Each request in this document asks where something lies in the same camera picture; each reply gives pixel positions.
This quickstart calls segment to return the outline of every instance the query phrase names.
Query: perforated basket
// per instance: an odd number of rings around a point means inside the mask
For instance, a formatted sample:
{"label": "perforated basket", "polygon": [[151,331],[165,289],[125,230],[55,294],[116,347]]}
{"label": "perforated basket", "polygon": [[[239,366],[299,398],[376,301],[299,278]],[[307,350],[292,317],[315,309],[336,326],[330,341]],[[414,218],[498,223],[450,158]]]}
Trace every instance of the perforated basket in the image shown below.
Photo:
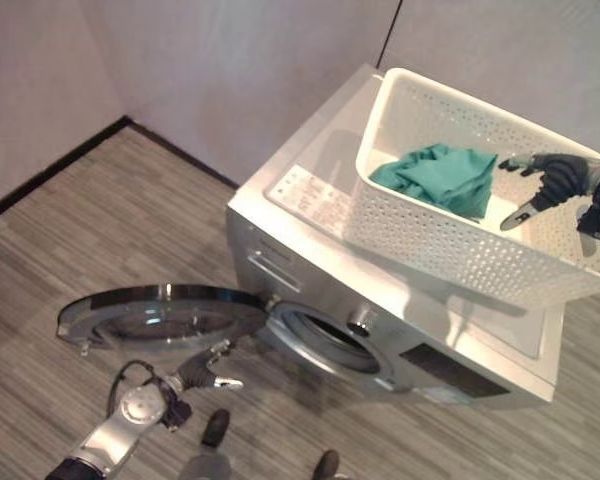
{"label": "perforated basket", "polygon": [[408,70],[391,69],[356,158],[358,181],[345,240],[528,309],[600,293],[600,241],[576,230],[578,212],[589,199],[572,198],[501,232],[500,222],[537,191],[537,176],[495,169],[487,216],[480,223],[369,180],[378,166],[435,143],[494,152],[498,161],[531,152],[600,158],[493,105]]}

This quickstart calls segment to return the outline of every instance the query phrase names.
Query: black baseboard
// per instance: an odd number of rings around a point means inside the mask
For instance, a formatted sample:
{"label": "black baseboard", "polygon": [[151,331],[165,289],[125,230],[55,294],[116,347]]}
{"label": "black baseboard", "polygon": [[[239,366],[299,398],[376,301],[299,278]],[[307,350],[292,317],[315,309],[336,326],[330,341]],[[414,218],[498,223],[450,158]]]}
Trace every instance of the black baseboard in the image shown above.
{"label": "black baseboard", "polygon": [[157,143],[158,145],[160,145],[162,148],[164,148],[168,152],[174,154],[176,157],[184,160],[185,162],[193,165],[196,168],[199,168],[200,170],[205,172],[207,175],[212,176],[216,180],[221,181],[225,185],[233,188],[234,190],[238,188],[238,184],[236,182],[225,177],[224,175],[217,172],[216,170],[209,167],[208,165],[205,165],[200,160],[198,160],[197,158],[195,158],[192,155],[189,155],[184,150],[176,147],[173,143],[171,143],[169,140],[165,139],[164,137],[158,135],[156,132],[149,130],[147,127],[140,125],[139,123],[135,123],[135,122],[133,122],[130,125],[130,127],[133,130],[135,130],[136,132],[141,133],[142,135],[147,137],[149,140]]}
{"label": "black baseboard", "polygon": [[101,132],[96,133],[93,137],[91,137],[86,142],[82,143],[81,145],[79,145],[76,148],[74,148],[73,150],[71,150],[60,160],[49,165],[42,172],[38,173],[34,177],[32,177],[29,180],[27,180],[26,182],[24,182],[22,185],[20,185],[18,188],[13,190],[11,193],[9,193],[5,197],[1,198],[0,199],[0,215],[3,214],[4,212],[6,212],[9,208],[11,208],[13,205],[15,205],[18,201],[20,201],[24,197],[26,197],[28,194],[33,192],[36,188],[38,188],[39,186],[44,184],[47,180],[51,179],[54,175],[60,173],[62,170],[67,168],[69,165],[71,165],[73,162],[75,162],[76,160],[80,159],[81,157],[83,157],[84,155],[89,153],[91,150],[96,148],[98,145],[100,145],[106,139],[108,139],[109,137],[112,137],[113,135],[115,135],[116,133],[118,133],[120,130],[122,130],[125,127],[133,128],[136,132],[138,132],[138,133],[144,135],[145,137],[149,138],[150,140],[154,141],[155,143],[157,143],[158,145],[163,147],[165,150],[171,152],[178,158],[193,165],[194,167],[199,168],[200,170],[204,171],[208,175],[211,175],[213,178],[221,181],[225,185],[228,185],[234,189],[238,188],[238,184],[235,183],[234,181],[229,180],[227,177],[216,172],[214,169],[205,165],[197,158],[195,158],[195,157],[189,155],[187,152],[179,149],[178,147],[176,147],[171,142],[164,139],[157,133],[152,132],[148,128],[135,123],[131,118],[129,118],[125,115],[125,116],[121,117],[120,119],[116,120],[115,122],[113,122],[111,125],[106,127]]}
{"label": "black baseboard", "polygon": [[27,180],[26,182],[24,182],[22,185],[20,185],[18,188],[13,190],[11,193],[2,197],[0,199],[0,215],[3,214],[4,212],[6,212],[13,205],[15,205],[19,200],[23,199],[28,194],[30,194],[32,191],[34,191],[36,188],[41,186],[47,180],[52,178],[54,175],[60,173],[62,170],[67,168],[69,165],[71,165],[73,162],[75,162],[76,160],[78,160],[79,158],[83,157],[84,155],[89,153],[91,150],[96,148],[98,145],[100,145],[102,142],[104,142],[107,138],[115,135],[120,130],[131,125],[132,123],[133,123],[133,120],[131,120],[126,115],[121,117],[120,119],[116,120],[111,125],[106,127],[104,130],[102,130],[101,132],[96,133],[93,137],[88,139],[86,142],[78,145],[76,148],[71,150],[65,156],[60,158],[60,160],[57,160],[56,162],[52,163],[47,168],[45,168],[43,171],[41,171],[40,173],[36,174],[34,177],[32,177],[29,180]]}

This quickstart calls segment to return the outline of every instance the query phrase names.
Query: white wall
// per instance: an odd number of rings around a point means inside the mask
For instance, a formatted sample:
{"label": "white wall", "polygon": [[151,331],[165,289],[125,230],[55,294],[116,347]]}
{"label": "white wall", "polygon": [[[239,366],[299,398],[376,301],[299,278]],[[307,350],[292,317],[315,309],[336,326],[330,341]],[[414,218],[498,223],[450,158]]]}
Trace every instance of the white wall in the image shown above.
{"label": "white wall", "polygon": [[382,63],[600,152],[600,0],[405,0]]}
{"label": "white wall", "polygon": [[83,0],[132,118],[242,182],[362,63],[397,0]]}
{"label": "white wall", "polygon": [[123,112],[76,0],[0,0],[0,198]]}

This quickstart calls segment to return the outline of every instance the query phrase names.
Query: green towel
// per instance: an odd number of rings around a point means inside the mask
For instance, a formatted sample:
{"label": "green towel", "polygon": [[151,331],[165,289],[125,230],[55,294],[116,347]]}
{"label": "green towel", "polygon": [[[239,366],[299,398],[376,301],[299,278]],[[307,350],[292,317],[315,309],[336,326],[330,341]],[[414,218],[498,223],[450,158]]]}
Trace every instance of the green towel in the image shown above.
{"label": "green towel", "polygon": [[438,143],[378,167],[371,180],[456,215],[484,218],[497,155]]}

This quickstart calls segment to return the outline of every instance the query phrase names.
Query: black cable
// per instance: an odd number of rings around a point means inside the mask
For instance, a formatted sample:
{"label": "black cable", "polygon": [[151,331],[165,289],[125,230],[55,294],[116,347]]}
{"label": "black cable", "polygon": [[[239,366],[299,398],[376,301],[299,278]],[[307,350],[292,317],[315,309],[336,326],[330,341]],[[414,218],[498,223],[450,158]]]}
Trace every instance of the black cable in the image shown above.
{"label": "black cable", "polygon": [[116,394],[118,392],[118,385],[122,380],[125,379],[124,372],[126,372],[129,369],[129,367],[133,365],[140,365],[144,367],[144,369],[151,375],[151,377],[147,381],[145,381],[143,385],[148,384],[156,378],[156,374],[153,371],[153,365],[151,365],[150,363],[147,363],[143,360],[131,360],[125,363],[124,366],[116,374],[115,378],[113,379],[113,383],[111,384],[111,388],[109,389],[109,397],[107,398],[106,418],[109,418],[111,415],[113,415],[113,412],[116,409]]}
{"label": "black cable", "polygon": [[376,68],[380,68],[380,63],[382,62],[382,57],[384,57],[384,51],[387,49],[387,45],[389,44],[389,39],[391,38],[391,34],[393,33],[393,27],[396,25],[396,21],[398,20],[398,14],[400,13],[400,9],[402,8],[402,0],[398,1],[398,6],[396,7],[396,12],[393,14],[393,19],[391,20],[391,25],[389,26],[389,31],[387,32],[387,36],[384,39],[384,44],[382,45],[382,50],[380,51],[380,56],[378,57],[378,61],[376,62]]}

